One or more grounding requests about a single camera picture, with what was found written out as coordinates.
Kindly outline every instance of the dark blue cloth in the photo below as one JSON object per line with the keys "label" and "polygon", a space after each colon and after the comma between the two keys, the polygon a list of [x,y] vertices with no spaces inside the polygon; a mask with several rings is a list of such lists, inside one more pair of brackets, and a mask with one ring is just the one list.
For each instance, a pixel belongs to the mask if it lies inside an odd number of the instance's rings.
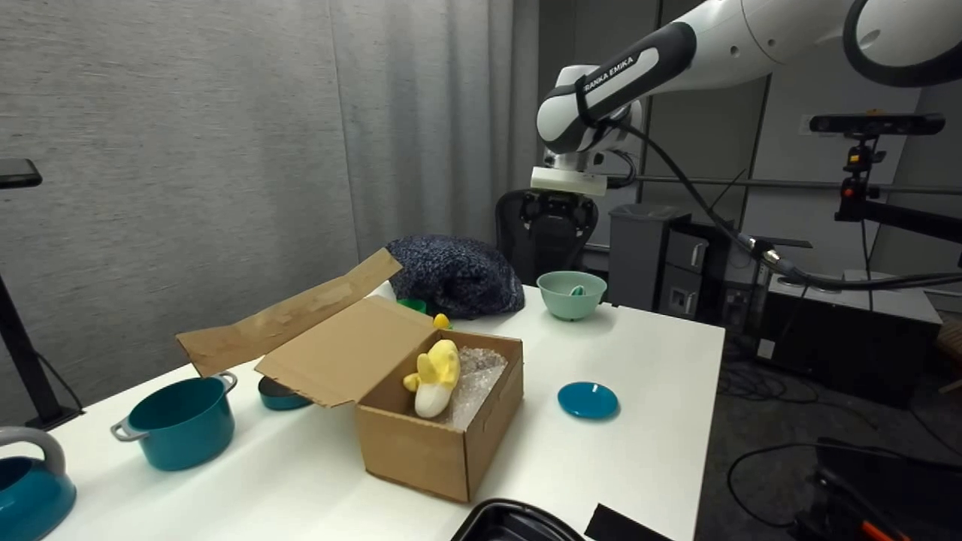
{"label": "dark blue cloth", "polygon": [[390,275],[397,297],[424,299],[427,311],[479,319],[524,310],[524,286],[507,258],[468,238],[400,238],[388,251],[404,265]]}

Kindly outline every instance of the gray curtain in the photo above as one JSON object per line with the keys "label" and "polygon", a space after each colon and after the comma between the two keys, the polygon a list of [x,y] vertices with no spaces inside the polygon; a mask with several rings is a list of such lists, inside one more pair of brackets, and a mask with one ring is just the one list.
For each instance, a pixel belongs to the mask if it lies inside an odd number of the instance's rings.
{"label": "gray curtain", "polygon": [[[33,345],[95,403],[394,234],[488,238],[532,164],[536,10],[4,0],[0,158],[44,173],[0,193]],[[0,345],[0,425],[27,416]]]}
{"label": "gray curtain", "polygon": [[400,234],[494,238],[536,158],[539,0],[334,0],[362,251]]}

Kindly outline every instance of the floor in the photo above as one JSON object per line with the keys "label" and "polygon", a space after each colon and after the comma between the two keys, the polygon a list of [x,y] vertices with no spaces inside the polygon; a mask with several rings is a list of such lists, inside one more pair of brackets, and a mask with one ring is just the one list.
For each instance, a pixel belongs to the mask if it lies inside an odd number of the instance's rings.
{"label": "floor", "polygon": [[[959,373],[933,360],[916,383],[911,410],[893,410],[851,394],[828,389],[810,379],[794,379],[758,363],[725,363],[712,443],[702,496],[702,541],[797,539],[788,523],[814,502],[814,443],[838,440],[891,448],[908,457],[962,466],[962,389],[938,394]],[[728,469],[744,454],[728,489]]]}

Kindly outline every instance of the yellow rubber duck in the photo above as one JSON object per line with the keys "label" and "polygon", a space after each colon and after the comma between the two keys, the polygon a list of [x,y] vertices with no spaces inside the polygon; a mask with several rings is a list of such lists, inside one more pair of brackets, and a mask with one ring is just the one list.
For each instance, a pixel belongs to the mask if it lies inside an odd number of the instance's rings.
{"label": "yellow rubber duck", "polygon": [[404,388],[414,394],[414,416],[435,417],[448,410],[460,381],[460,358],[455,338],[438,338],[427,354],[417,354],[417,373],[404,379]]}

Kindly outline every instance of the cardboard box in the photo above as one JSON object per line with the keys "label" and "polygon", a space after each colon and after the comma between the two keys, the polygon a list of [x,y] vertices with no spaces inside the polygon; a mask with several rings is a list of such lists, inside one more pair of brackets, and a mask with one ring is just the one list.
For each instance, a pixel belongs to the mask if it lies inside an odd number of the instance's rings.
{"label": "cardboard box", "polygon": [[[414,310],[388,297],[366,297],[400,266],[390,262],[388,251],[375,251],[334,280],[331,289],[320,286],[317,295],[303,290],[238,323],[193,329],[179,338],[198,373],[264,354],[256,369],[301,398],[325,410],[359,405],[362,457],[371,476],[471,502],[524,400],[524,341],[435,329],[433,319]],[[468,348],[494,348],[507,360],[463,434],[414,417],[414,398],[404,388],[404,376],[414,373],[417,354],[443,337]]]}

